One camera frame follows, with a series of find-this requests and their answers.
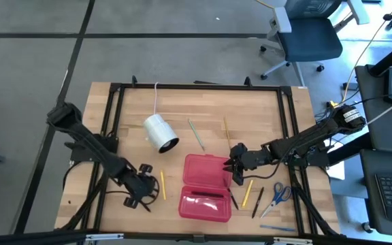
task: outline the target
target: yellow pencil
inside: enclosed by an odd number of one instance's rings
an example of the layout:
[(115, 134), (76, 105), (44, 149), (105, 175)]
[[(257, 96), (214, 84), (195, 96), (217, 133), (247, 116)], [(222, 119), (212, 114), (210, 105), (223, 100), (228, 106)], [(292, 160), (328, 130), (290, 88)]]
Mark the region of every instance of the yellow pencil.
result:
[(163, 186), (163, 199), (166, 200), (166, 186), (164, 185), (163, 170), (160, 170), (160, 174), (161, 174), (161, 185)]
[(226, 123), (226, 116), (223, 117), (223, 122), (225, 123), (225, 131), (226, 131), (226, 137), (228, 137), (229, 149), (231, 149), (231, 138), (229, 137), (228, 124)]
[(252, 184), (253, 184), (253, 180), (250, 180), (250, 183), (249, 183), (249, 186), (248, 186), (248, 190), (246, 191), (246, 194), (244, 196), (242, 208), (246, 207), (246, 203), (248, 202), (249, 192), (250, 192), (250, 188), (252, 188)]

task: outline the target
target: wooden tabletop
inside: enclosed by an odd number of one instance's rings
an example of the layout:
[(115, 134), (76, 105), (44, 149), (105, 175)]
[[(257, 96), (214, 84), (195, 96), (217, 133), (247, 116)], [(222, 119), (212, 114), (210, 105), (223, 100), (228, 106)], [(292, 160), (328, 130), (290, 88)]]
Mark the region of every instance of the wooden tabletop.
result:
[[(83, 123), (93, 132), (98, 133), (105, 105), (108, 98), (110, 83), (94, 82), (87, 99), (83, 114)], [(311, 108), (308, 89), (293, 87), (293, 100), (299, 130), (311, 127), (314, 114)], [(114, 117), (117, 95), (114, 98), (111, 118)], [(284, 98), (289, 135), (293, 134), (288, 111), (287, 98)], [(240, 210), (232, 207), (232, 217), (227, 223), (182, 218), (178, 213), (181, 188), (184, 186), (182, 172), (184, 159), (188, 154), (212, 154), (228, 157), (229, 147), (223, 117), (227, 119), (229, 135), (233, 145), (242, 142), (249, 150), (259, 150), (262, 143), (282, 138), (282, 127), (278, 101), (275, 92), (271, 91), (217, 91), (217, 90), (182, 90), (159, 89), (157, 113), (172, 127), (180, 138), (178, 145), (170, 151), (159, 154), (150, 142), (143, 128), (143, 122), (154, 110), (154, 90), (127, 88), (124, 93), (120, 124), (118, 128), (118, 155), (128, 159), (136, 168), (141, 163), (154, 167), (152, 175), (160, 179), (160, 170), (165, 174), (167, 200), (162, 195), (150, 205), (151, 213), (141, 206), (137, 209), (123, 205), (126, 197), (121, 193), (110, 193), (105, 196), (105, 204), (101, 219), (101, 231), (146, 232), (146, 233), (204, 233), (204, 234), (235, 234), (235, 235), (297, 235), (294, 232), (260, 228), (260, 224), (280, 227), (297, 228), (293, 200), (280, 203), (265, 218), (258, 215), (267, 207), (274, 195), (273, 185), (281, 182), (290, 185), (288, 170), (284, 165), (269, 180), (254, 179), (248, 203), (241, 208), (249, 179), (243, 186), (234, 182), (231, 191), (235, 196)], [(188, 119), (191, 119), (201, 140), (205, 152), (201, 149)], [(61, 199), (60, 209), (55, 227), (63, 226), (86, 198), (88, 183), (93, 164), (82, 163), (75, 167), (67, 177), (65, 190)], [(256, 174), (267, 176), (274, 166), (259, 167), (244, 175)], [(319, 168), (309, 167), (308, 181), (310, 184), (313, 204), (321, 216), (335, 231), (340, 231), (338, 218), (333, 204), (331, 188), (327, 175)], [(264, 193), (257, 215), (251, 214), (261, 187)], [(108, 191), (124, 191), (112, 181), (108, 183)], [(305, 205), (302, 204), (302, 215), (306, 231), (309, 232)], [(89, 227), (93, 226), (96, 203), (93, 204)]]

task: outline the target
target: blue pen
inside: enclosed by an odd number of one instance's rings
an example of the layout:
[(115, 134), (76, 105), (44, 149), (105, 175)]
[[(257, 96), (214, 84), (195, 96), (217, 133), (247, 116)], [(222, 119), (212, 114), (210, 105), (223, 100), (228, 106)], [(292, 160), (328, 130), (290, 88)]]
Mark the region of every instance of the blue pen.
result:
[(261, 228), (268, 228), (268, 229), (278, 229), (281, 231), (296, 231), (296, 229), (293, 228), (287, 228), (287, 227), (274, 227), (271, 225), (259, 225)]

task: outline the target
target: office chair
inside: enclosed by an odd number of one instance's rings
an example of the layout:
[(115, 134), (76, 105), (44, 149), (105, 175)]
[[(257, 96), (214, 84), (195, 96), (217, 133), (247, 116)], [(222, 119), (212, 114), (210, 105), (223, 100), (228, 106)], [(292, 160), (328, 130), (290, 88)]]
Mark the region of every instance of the office chair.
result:
[[(288, 0), (284, 7), (264, 4), (272, 8), (274, 17), (270, 20), (272, 30), (267, 34), (267, 41), (260, 47), (260, 51), (265, 52), (267, 48), (283, 51), (285, 60), (261, 74), (261, 79), (267, 79), (269, 73), (283, 65), (292, 64), (301, 85), (305, 86), (299, 62), (317, 62), (339, 57), (343, 47), (337, 32), (352, 19), (358, 25), (369, 22), (361, 0), (348, 0), (352, 14), (332, 26), (328, 17), (341, 2), (342, 0)], [(317, 71), (322, 70), (324, 67), (320, 63)]]

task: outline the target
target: red plastic box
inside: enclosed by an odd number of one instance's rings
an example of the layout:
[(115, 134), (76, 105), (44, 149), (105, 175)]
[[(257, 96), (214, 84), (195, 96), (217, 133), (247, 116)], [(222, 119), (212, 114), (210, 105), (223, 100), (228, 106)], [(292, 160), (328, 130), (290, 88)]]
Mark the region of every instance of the red plastic box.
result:
[(184, 218), (227, 222), (231, 218), (232, 173), (224, 171), (228, 158), (188, 154), (185, 158), (179, 213)]

